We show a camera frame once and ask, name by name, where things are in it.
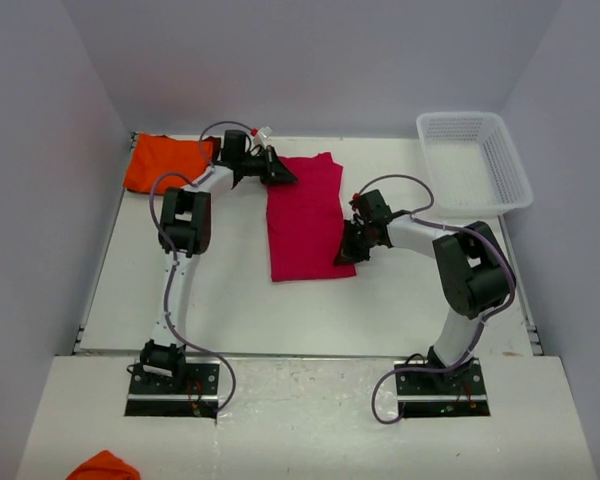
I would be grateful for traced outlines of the pink t shirt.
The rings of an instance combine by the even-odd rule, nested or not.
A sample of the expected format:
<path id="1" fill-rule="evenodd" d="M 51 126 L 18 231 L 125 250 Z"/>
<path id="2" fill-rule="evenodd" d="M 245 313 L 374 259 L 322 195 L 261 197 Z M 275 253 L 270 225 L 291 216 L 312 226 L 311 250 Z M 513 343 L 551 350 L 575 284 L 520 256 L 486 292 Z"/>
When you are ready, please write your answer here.
<path id="1" fill-rule="evenodd" d="M 282 162 L 297 181 L 267 188 L 271 280 L 282 283 L 354 277 L 353 265 L 334 264 L 344 233 L 340 199 L 343 166 L 329 152 L 284 157 Z"/>

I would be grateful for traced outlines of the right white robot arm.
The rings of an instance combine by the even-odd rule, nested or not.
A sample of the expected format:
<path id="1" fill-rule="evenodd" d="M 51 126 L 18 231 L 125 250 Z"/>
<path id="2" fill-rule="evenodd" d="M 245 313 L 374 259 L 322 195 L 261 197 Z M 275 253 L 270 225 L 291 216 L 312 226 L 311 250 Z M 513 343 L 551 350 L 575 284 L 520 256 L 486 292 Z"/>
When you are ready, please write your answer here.
<path id="1" fill-rule="evenodd" d="M 466 226 L 425 220 L 413 212 L 392 211 L 379 190 L 356 194 L 350 201 L 353 217 L 344 222 L 336 266 L 370 259 L 371 249 L 383 246 L 419 253 L 433 259 L 449 311 L 442 331 L 420 365 L 405 372 L 427 372 L 428 385 L 447 393 L 462 379 L 464 367 L 487 320 L 509 307 L 516 279 L 489 225 Z"/>

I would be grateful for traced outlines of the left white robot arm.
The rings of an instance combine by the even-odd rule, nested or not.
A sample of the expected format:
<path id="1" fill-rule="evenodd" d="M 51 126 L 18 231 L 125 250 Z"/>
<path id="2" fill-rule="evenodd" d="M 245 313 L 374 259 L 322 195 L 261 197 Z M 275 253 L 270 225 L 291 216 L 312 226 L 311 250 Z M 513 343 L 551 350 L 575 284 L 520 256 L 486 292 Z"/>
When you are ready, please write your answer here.
<path id="1" fill-rule="evenodd" d="M 163 391 L 175 393 L 188 379 L 186 350 L 221 360 L 216 352 L 185 338 L 193 277 L 210 245 L 212 201 L 254 177 L 265 186 L 293 185 L 298 178 L 270 143 L 271 128 L 227 130 L 216 158 L 197 178 L 179 171 L 160 175 L 149 191 L 149 212 L 164 253 L 165 282 L 157 320 L 139 357 L 140 372 L 152 374 Z"/>

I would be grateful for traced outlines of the folded orange t shirt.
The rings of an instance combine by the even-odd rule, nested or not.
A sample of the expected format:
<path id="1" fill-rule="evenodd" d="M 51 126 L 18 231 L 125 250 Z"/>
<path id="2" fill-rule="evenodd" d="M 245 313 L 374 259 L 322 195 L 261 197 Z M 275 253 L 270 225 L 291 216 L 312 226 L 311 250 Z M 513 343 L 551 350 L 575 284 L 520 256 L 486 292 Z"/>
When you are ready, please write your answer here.
<path id="1" fill-rule="evenodd" d="M 168 172 L 196 180 L 204 174 L 209 160 L 218 156 L 220 147 L 221 139 L 213 136 L 194 141 L 140 133 L 123 187 L 134 193 L 149 194 L 155 181 Z"/>

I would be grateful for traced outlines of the white plastic basket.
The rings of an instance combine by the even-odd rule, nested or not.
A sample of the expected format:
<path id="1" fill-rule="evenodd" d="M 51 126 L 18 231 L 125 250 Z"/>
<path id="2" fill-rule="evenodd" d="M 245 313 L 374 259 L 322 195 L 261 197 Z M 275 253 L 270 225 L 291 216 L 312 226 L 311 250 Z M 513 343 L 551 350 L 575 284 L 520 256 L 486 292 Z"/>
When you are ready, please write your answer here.
<path id="1" fill-rule="evenodd" d="M 493 218 L 533 203 L 526 172 L 499 115 L 424 113 L 416 128 L 441 216 Z"/>

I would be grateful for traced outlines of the orange cloth at bottom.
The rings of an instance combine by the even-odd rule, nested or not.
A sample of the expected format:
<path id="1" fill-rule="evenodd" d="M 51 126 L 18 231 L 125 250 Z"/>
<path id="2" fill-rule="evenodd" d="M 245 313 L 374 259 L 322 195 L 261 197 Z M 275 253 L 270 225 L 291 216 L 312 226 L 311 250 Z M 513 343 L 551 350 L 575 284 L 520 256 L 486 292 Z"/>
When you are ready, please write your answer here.
<path id="1" fill-rule="evenodd" d="M 78 465 L 67 480 L 140 480 L 139 471 L 112 454 L 103 450 Z"/>

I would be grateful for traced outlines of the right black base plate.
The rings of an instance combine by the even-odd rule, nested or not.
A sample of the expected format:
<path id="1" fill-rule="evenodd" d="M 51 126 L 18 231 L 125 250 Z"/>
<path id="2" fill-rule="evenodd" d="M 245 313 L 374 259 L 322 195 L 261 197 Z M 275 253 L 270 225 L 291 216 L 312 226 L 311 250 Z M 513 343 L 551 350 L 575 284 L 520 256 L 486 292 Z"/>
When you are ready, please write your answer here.
<path id="1" fill-rule="evenodd" d="M 401 419 L 488 417 L 491 414 L 478 359 L 447 374 L 398 373 L 395 387 Z"/>

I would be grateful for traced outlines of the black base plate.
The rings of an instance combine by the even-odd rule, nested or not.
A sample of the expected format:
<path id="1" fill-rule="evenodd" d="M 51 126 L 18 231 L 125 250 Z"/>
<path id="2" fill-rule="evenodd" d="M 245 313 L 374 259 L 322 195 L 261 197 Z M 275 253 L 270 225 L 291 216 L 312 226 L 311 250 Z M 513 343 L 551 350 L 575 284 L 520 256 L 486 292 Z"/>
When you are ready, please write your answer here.
<path id="1" fill-rule="evenodd" d="M 184 360 L 170 371 L 138 362 L 127 371 L 126 417 L 217 418 L 218 363 Z"/>
<path id="2" fill-rule="evenodd" d="M 395 387 L 401 419 L 488 417 L 491 414 L 478 359 L 447 374 L 398 373 Z"/>

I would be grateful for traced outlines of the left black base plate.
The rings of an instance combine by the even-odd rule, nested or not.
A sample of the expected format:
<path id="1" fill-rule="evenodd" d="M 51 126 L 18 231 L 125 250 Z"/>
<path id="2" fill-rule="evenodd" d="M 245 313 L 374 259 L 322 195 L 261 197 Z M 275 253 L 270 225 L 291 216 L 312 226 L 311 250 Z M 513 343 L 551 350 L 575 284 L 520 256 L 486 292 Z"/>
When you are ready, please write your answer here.
<path id="1" fill-rule="evenodd" d="M 218 363 L 184 360 L 170 371 L 138 362 L 127 371 L 126 417 L 217 418 Z"/>

